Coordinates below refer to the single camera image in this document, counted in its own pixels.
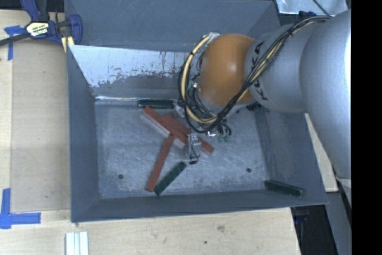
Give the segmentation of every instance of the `blue clamp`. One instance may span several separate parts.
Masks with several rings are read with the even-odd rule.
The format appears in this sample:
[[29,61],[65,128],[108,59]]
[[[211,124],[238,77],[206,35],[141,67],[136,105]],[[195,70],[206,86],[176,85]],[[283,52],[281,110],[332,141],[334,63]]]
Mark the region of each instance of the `blue clamp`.
[[[9,35],[9,37],[14,36],[15,34],[19,35],[19,34],[26,33],[26,30],[24,29],[24,27],[20,27],[20,26],[5,27],[4,31],[6,34]],[[8,47],[8,61],[12,59],[13,59],[13,43],[10,42],[10,45]]]
[[[47,0],[20,0],[23,10],[28,13],[31,23],[35,21],[41,21],[48,23],[49,31],[45,35],[34,36],[32,39],[44,39],[46,41],[53,42],[57,45],[62,45],[63,36],[59,34],[57,28],[62,23],[55,24],[49,20],[49,14],[47,13]],[[69,16],[70,24],[64,24],[62,26],[71,25],[72,38],[76,44],[79,44],[82,38],[82,24],[81,18],[77,14]]]
[[3,189],[0,213],[0,229],[10,229],[12,225],[39,224],[41,213],[11,214],[11,189]]

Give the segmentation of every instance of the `wooden table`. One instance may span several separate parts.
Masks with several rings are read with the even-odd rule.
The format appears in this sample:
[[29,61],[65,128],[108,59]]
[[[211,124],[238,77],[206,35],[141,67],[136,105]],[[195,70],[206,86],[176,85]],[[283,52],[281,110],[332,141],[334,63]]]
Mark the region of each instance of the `wooden table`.
[[[8,37],[5,26],[28,21],[22,11],[0,10],[0,39]],[[7,56],[8,46],[0,47],[0,192],[11,186],[13,62]],[[328,158],[314,130],[311,133],[326,190],[336,191]],[[42,212],[39,225],[0,229],[0,254],[64,254],[65,233],[80,231],[88,231],[91,255],[300,254],[289,208],[80,224],[70,222],[69,209],[47,210]]]

